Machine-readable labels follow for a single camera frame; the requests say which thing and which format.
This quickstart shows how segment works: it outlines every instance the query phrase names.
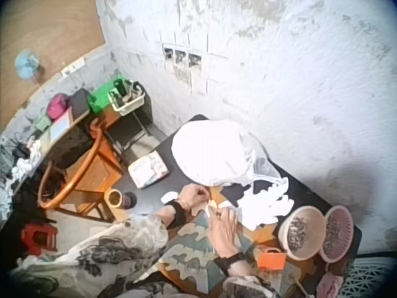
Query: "blue fan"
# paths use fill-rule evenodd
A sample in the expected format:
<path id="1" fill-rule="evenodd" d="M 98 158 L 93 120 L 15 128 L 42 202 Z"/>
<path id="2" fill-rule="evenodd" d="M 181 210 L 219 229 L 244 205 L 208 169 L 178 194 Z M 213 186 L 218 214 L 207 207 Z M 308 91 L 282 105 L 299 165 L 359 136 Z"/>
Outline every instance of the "blue fan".
<path id="1" fill-rule="evenodd" d="M 17 74 L 21 79 L 32 78 L 39 65 L 38 57 L 30 50 L 21 51 L 14 62 Z"/>

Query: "hand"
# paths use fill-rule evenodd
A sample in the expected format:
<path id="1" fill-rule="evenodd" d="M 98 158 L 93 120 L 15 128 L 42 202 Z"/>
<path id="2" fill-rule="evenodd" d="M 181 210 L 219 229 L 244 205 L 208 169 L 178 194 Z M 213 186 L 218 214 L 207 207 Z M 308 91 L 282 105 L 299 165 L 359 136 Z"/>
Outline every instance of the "hand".
<path id="1" fill-rule="evenodd" d="M 176 201 L 183 209 L 189 210 L 209 199 L 210 193 L 204 186 L 190 183 L 184 186 Z"/>
<path id="2" fill-rule="evenodd" d="M 216 210 L 209 206 L 210 225 L 208 237 L 212 247 L 221 258 L 229 258 L 237 253 L 239 249 L 234 245 L 237 231 L 237 217 L 233 209 L 227 207 Z"/>

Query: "wooden chair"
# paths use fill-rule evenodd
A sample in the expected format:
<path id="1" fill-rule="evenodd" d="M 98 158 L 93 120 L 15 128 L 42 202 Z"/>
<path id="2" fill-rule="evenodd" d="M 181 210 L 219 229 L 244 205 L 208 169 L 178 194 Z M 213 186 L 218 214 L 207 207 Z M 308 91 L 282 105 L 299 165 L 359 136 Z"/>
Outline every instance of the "wooden chair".
<path id="1" fill-rule="evenodd" d="M 104 138 L 98 119 L 92 121 L 90 133 L 95 139 L 94 145 L 68 169 L 59 169 L 52 161 L 48 162 L 38 188 L 38 204 L 45 210 L 54 209 L 68 215 L 111 222 L 114 217 L 105 203 L 104 192 L 120 179 L 123 169 Z M 43 195 L 54 172 L 60 173 L 65 183 L 60 192 L 48 200 Z M 61 206 L 65 204 L 74 204 L 76 211 Z M 99 209 L 100 204 L 105 214 Z M 100 218 L 88 215 L 93 209 L 98 211 Z"/>

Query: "sleeve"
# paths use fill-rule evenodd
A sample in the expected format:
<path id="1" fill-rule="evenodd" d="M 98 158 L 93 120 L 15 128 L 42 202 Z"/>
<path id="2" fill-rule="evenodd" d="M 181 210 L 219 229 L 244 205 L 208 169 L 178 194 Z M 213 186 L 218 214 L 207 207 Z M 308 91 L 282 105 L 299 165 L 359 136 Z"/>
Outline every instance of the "sleeve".
<path id="1" fill-rule="evenodd" d="M 257 276 L 232 276 L 223 283 L 221 298 L 280 298 L 269 283 Z"/>
<path id="2" fill-rule="evenodd" d="M 11 276 L 43 296 L 115 297 L 157 262 L 167 241 L 167 230 L 157 216 L 136 216 L 53 261 L 29 256 Z"/>

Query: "person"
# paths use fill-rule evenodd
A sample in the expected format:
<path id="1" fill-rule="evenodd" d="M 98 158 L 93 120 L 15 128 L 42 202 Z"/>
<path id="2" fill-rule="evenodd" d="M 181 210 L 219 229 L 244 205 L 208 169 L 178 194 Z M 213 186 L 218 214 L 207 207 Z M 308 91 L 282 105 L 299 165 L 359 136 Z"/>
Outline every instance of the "person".
<path id="1" fill-rule="evenodd" d="M 42 297 L 195 297 L 169 282 L 136 280 L 164 253 L 167 227 L 175 222 L 179 209 L 187 212 L 209 197 L 205 187 L 186 185 L 175 202 L 154 214 L 113 224 L 53 260 L 29 256 L 11 277 L 20 288 Z M 210 215 L 208 238 L 219 257 L 237 255 L 235 212 L 210 208 Z M 220 297 L 279 297 L 269 284 L 252 275 L 245 260 L 231 263 L 227 273 Z"/>

